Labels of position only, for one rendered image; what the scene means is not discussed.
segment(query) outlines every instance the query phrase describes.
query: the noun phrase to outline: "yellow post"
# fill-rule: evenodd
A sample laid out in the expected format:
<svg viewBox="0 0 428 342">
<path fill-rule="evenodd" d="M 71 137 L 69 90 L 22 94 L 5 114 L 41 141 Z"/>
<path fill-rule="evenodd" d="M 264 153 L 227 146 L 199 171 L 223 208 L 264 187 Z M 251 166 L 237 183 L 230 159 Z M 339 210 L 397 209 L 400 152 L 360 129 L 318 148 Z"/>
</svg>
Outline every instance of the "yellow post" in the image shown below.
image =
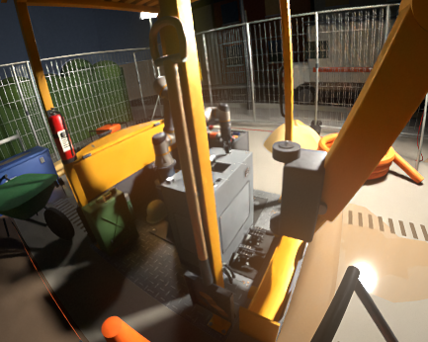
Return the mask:
<svg viewBox="0 0 428 342">
<path fill-rule="evenodd" d="M 188 58 L 179 65 L 180 82 L 187 120 L 193 166 L 199 191 L 203 226 L 208 238 L 208 249 L 211 252 L 214 281 L 224 287 L 222 275 L 221 249 L 219 242 L 218 222 L 214 197 L 214 180 L 210 162 L 209 142 L 204 116 L 204 100 L 201 87 L 201 75 L 196 47 L 195 28 L 190 0 L 160 0 L 160 15 L 180 19 L 187 39 Z M 177 36 L 171 28 L 161 30 L 161 42 L 164 54 L 177 53 L 179 50 Z"/>
<path fill-rule="evenodd" d="M 428 92 L 428 0 L 405 0 L 326 156 L 322 200 L 333 220 L 366 182 Z"/>
<path fill-rule="evenodd" d="M 35 33 L 33 32 L 27 3 L 15 0 L 15 8 L 17 10 L 17 16 L 19 17 L 20 29 L 22 30 L 25 46 L 27 47 L 28 57 L 32 65 L 36 83 L 38 84 L 41 99 L 43 100 L 43 106 L 45 110 L 48 111 L 53 108 L 53 101 L 51 100 L 50 92 L 48 91 L 45 75 L 43 74 L 43 65 L 41 64 L 38 46 L 36 45 Z"/>
<path fill-rule="evenodd" d="M 293 140 L 293 44 L 290 0 L 280 0 L 282 50 L 285 68 L 285 140 Z"/>
</svg>

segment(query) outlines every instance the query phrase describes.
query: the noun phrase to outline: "wheelbarrow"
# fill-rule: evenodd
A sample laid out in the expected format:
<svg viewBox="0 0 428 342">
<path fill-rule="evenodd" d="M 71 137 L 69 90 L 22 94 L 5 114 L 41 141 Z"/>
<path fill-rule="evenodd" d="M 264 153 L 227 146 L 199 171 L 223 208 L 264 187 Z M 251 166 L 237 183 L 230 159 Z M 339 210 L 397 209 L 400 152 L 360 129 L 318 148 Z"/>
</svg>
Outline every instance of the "wheelbarrow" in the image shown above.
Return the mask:
<svg viewBox="0 0 428 342">
<path fill-rule="evenodd" d="M 46 206 L 57 185 L 57 176 L 53 174 L 29 173 L 7 179 L 6 183 L 0 185 L 0 214 L 48 226 L 56 236 L 71 240 L 74 227 L 67 216 L 56 208 Z M 45 209 L 45 223 L 31 219 L 42 209 Z M 6 220 L 4 226 L 9 236 Z"/>
</svg>

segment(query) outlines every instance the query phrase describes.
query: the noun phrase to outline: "blue container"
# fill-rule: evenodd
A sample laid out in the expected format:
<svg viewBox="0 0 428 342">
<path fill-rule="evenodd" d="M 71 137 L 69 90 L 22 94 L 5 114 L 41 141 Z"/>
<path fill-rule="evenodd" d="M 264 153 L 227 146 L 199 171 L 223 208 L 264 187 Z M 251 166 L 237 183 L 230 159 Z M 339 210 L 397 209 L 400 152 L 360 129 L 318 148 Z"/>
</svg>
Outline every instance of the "blue container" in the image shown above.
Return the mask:
<svg viewBox="0 0 428 342">
<path fill-rule="evenodd" d="M 48 148 L 36 146 L 0 161 L 0 185 L 6 182 L 5 175 L 12 179 L 27 173 L 56 175 Z"/>
</svg>

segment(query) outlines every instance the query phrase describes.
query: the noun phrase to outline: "red fire extinguisher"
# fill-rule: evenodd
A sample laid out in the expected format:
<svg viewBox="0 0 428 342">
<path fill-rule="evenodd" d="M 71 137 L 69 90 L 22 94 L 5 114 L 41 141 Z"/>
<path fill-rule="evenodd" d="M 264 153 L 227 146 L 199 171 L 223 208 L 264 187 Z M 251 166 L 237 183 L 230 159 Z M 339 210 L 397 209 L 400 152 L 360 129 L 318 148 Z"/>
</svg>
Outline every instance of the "red fire extinguisher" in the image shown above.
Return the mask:
<svg viewBox="0 0 428 342">
<path fill-rule="evenodd" d="M 75 161 L 74 145 L 67 131 L 66 121 L 61 113 L 52 108 L 47 111 L 48 124 L 50 125 L 51 134 L 58 148 L 59 155 L 63 164 L 69 164 Z"/>
</svg>

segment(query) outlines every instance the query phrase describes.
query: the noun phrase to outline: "gray control box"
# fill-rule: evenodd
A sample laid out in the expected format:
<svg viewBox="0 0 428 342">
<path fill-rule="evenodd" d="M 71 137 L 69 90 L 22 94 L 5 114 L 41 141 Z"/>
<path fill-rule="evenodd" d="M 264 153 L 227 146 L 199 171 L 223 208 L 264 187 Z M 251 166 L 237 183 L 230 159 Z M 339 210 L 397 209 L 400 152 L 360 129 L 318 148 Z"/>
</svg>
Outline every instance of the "gray control box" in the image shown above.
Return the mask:
<svg viewBox="0 0 428 342">
<path fill-rule="evenodd" d="M 252 153 L 222 148 L 211 148 L 217 158 L 213 163 L 216 217 L 221 244 L 221 259 L 228 263 L 232 253 L 253 224 L 253 159 Z M 177 253 L 182 264 L 198 272 L 198 257 L 190 222 L 182 172 L 171 182 L 161 185 L 163 201 L 168 209 L 169 224 Z"/>
</svg>

